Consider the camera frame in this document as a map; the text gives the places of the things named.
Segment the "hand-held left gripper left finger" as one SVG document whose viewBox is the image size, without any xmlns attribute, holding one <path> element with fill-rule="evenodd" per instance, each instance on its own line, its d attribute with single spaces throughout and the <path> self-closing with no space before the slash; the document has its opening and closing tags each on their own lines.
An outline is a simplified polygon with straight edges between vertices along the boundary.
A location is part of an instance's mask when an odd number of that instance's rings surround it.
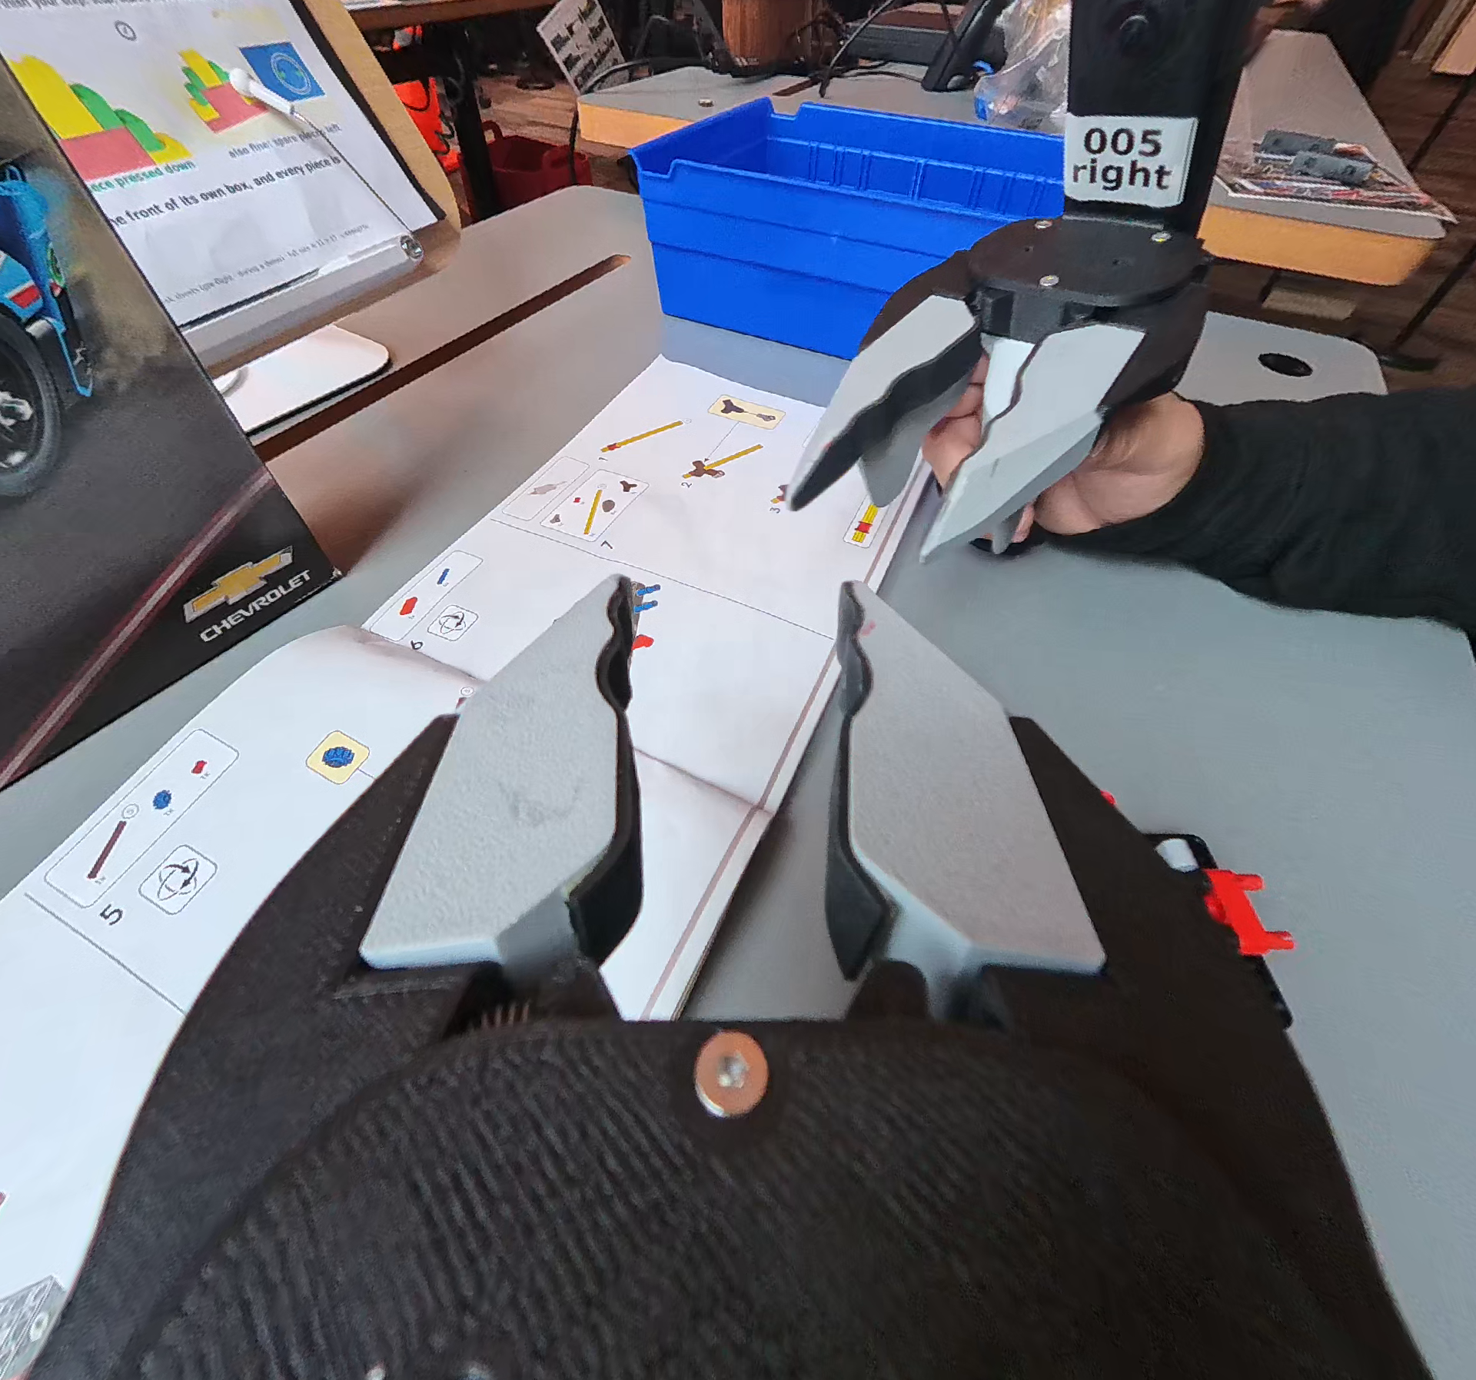
<svg viewBox="0 0 1476 1380">
<path fill-rule="evenodd" d="M 359 944 L 375 970 L 600 966 L 642 903 L 634 585 L 607 577 L 463 706 Z"/>
</svg>

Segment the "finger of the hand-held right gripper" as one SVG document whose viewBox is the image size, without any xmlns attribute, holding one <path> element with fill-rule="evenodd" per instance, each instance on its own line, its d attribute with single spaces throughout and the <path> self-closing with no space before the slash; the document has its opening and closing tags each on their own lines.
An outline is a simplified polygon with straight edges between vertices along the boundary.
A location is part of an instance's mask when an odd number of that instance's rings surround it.
<svg viewBox="0 0 1476 1380">
<path fill-rule="evenodd" d="M 922 561 L 984 537 L 995 553 L 1008 548 L 1022 514 L 1094 447 L 1105 406 L 1145 337 L 1112 323 L 1065 329 L 1033 347 L 985 337 L 984 382 L 968 390 L 979 398 L 974 411 L 952 411 L 923 447 L 942 503 Z"/>
<path fill-rule="evenodd" d="M 802 511 L 854 468 L 869 500 L 891 505 L 982 353 L 982 326 L 966 300 L 923 299 L 850 361 L 802 451 L 786 505 Z"/>
</svg>

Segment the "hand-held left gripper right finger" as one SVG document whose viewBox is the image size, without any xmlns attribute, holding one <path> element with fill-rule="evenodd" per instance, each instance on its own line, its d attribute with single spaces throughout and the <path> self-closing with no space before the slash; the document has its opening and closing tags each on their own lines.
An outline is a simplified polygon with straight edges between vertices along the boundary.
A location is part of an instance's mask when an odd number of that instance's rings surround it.
<svg viewBox="0 0 1476 1380">
<path fill-rule="evenodd" d="M 858 582 L 840 586 L 835 658 L 822 912 L 840 974 L 1097 974 L 1105 952 L 1001 703 Z"/>
</svg>

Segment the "red lego beam piece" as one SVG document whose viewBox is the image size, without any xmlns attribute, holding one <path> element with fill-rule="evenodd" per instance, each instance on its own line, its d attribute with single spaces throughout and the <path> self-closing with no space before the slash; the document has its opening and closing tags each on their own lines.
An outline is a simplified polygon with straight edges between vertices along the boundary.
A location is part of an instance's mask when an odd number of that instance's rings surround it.
<svg viewBox="0 0 1476 1380">
<path fill-rule="evenodd" d="M 1297 947 L 1291 933 L 1267 928 L 1259 917 L 1254 896 L 1265 888 L 1260 875 L 1211 867 L 1204 871 L 1204 879 L 1206 911 L 1233 935 L 1241 957 L 1262 960 L 1268 954 Z"/>
</svg>

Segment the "black lego frame assembly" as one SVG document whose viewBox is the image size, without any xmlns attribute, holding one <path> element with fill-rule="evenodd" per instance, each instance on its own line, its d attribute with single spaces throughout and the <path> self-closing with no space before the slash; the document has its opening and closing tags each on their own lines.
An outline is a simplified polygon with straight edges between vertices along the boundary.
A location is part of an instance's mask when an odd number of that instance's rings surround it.
<svg viewBox="0 0 1476 1380">
<path fill-rule="evenodd" d="M 1142 840 L 1179 877 L 1188 891 L 1203 904 L 1207 883 L 1204 871 L 1219 867 L 1207 843 L 1191 834 L 1144 832 Z M 1206 998 L 1201 987 L 1193 989 L 1188 998 L 1184 992 L 1188 984 L 1150 984 L 1134 990 L 1129 984 L 1116 981 L 1110 965 L 1102 965 L 1097 976 L 1081 981 L 1076 998 L 1081 1003 L 1097 1005 L 1097 1016 L 1115 1016 L 1123 1024 L 1134 1026 L 1140 1034 L 1172 1045 L 1179 1051 L 1191 1048 L 1198 1053 L 1212 1046 L 1225 1050 L 1244 1037 L 1243 1029 L 1231 1026 L 1231 1013 L 1246 1010 L 1251 1002 L 1249 989 L 1257 987 L 1255 1002 L 1260 1011 L 1252 1022 L 1271 1016 L 1281 1032 L 1292 1026 L 1292 1014 L 1265 958 L 1244 958 L 1239 955 L 1233 935 L 1215 923 L 1215 952 L 1209 957 L 1209 968 L 1220 976 L 1212 986 L 1230 989 L 1230 1005 Z"/>
</svg>

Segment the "person's right forearm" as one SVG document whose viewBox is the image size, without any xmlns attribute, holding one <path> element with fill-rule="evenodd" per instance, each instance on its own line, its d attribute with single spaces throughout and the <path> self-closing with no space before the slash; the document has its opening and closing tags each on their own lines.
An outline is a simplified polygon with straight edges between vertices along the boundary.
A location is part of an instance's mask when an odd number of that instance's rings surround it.
<svg viewBox="0 0 1476 1380">
<path fill-rule="evenodd" d="M 1428 618 L 1474 634 L 1474 393 L 1337 393 L 1196 406 L 1204 451 L 1153 514 L 1080 551 L 1188 567 L 1295 610 Z"/>
</svg>

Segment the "person's right hand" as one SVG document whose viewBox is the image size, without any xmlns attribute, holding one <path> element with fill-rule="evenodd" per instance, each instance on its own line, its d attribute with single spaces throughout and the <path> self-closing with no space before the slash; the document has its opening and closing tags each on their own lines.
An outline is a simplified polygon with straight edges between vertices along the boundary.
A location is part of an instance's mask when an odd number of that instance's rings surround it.
<svg viewBox="0 0 1476 1380">
<path fill-rule="evenodd" d="M 982 358 L 960 401 L 922 443 L 922 457 L 941 489 L 984 439 Z M 1081 463 L 1029 505 L 1013 542 L 1033 534 L 1088 535 L 1137 521 L 1166 506 L 1193 478 L 1204 451 L 1196 406 L 1177 393 L 1118 409 Z"/>
</svg>

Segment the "blue plastic bin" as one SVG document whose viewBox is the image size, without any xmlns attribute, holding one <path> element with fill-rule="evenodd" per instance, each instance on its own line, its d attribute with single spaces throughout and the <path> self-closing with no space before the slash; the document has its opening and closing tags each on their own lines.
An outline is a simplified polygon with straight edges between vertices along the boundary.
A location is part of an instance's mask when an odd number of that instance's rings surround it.
<svg viewBox="0 0 1476 1380">
<path fill-rule="evenodd" d="M 749 102 L 632 160 L 668 316 L 842 360 L 906 283 L 1062 209 L 1059 136 L 819 102 Z"/>
</svg>

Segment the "black desk phone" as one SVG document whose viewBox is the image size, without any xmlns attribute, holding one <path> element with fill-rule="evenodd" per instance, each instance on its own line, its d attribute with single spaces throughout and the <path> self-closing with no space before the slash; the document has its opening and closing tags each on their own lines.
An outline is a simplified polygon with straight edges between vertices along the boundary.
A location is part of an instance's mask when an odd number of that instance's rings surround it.
<svg viewBox="0 0 1476 1380">
<path fill-rule="evenodd" d="M 957 18 L 945 18 L 944 37 L 922 78 L 925 93 L 949 93 L 955 82 L 1003 69 L 1008 56 L 1000 19 L 1011 0 L 968 0 Z"/>
</svg>

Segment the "stack of printed papers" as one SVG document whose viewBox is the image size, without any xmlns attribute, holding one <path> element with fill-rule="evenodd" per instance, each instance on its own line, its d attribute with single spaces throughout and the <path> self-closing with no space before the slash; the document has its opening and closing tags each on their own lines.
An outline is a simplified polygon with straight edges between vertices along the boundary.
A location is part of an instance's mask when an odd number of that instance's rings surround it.
<svg viewBox="0 0 1476 1380">
<path fill-rule="evenodd" d="M 1273 128 L 1259 139 L 1227 141 L 1215 169 L 1227 190 L 1276 203 L 1420 213 L 1452 225 L 1457 217 L 1407 171 L 1378 160 L 1364 144 Z"/>
</svg>

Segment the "grey table with tan edge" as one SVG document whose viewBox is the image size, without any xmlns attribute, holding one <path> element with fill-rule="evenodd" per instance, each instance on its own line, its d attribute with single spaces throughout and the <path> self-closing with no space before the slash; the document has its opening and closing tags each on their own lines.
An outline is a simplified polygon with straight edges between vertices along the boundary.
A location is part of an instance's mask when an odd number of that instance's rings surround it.
<svg viewBox="0 0 1476 1380">
<path fill-rule="evenodd" d="M 620 152 L 707 120 L 747 102 L 770 99 L 784 115 L 807 102 L 834 102 L 899 117 L 976 123 L 974 91 L 958 80 L 949 91 L 923 90 L 925 69 L 912 62 L 872 62 L 837 72 L 826 94 L 810 77 L 731 78 L 701 66 L 680 66 L 631 83 L 605 85 L 581 96 L 578 128 L 584 141 Z"/>
<path fill-rule="evenodd" d="M 1252 144 L 1276 128 L 1361 144 L 1410 179 L 1326 37 L 1273 31 L 1244 69 L 1227 141 Z M 1275 203 L 1233 192 L 1223 181 L 1209 192 L 1199 227 L 1201 243 L 1222 262 L 1369 286 L 1407 281 L 1444 235 L 1430 211 Z"/>
</svg>

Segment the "red plastic crate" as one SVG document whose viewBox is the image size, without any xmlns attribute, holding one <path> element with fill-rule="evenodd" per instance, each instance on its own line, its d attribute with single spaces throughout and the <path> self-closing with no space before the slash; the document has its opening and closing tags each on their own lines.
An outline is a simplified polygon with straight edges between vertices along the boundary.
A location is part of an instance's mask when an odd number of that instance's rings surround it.
<svg viewBox="0 0 1476 1380">
<path fill-rule="evenodd" d="M 557 190 L 592 185 L 591 160 L 569 144 L 545 144 L 527 136 L 506 134 L 485 123 L 492 214 L 525 206 Z"/>
</svg>

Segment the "black cardboard box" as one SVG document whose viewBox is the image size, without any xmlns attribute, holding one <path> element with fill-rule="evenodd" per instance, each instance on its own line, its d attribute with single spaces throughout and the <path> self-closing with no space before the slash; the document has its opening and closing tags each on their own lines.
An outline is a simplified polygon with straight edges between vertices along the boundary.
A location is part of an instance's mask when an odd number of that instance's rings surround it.
<svg viewBox="0 0 1476 1380">
<path fill-rule="evenodd" d="M 1 783 L 340 575 L 8 66 Z"/>
</svg>

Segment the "brown wooden table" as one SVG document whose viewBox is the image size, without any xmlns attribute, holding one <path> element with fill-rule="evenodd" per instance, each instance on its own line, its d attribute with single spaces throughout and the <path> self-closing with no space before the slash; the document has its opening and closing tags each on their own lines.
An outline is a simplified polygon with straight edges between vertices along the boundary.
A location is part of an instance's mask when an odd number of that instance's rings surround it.
<svg viewBox="0 0 1476 1380">
<path fill-rule="evenodd" d="M 471 24 L 532 13 L 545 15 L 556 0 L 369 0 L 340 2 L 359 32 L 375 34 L 418 27 L 420 38 L 409 62 L 385 69 L 390 83 L 438 80 L 452 115 L 460 177 L 473 222 L 503 209 L 482 126 L 476 83 L 482 54 L 471 40 Z"/>
</svg>

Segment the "printed instruction sign stand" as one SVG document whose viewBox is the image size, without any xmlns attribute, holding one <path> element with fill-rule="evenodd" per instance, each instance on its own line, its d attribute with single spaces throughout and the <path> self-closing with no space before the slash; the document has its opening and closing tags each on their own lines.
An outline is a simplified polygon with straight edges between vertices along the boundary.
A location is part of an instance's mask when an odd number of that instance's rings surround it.
<svg viewBox="0 0 1476 1380">
<path fill-rule="evenodd" d="M 1 48 L 249 436 L 390 369 L 342 320 L 460 217 L 342 0 L 1 0 Z"/>
</svg>

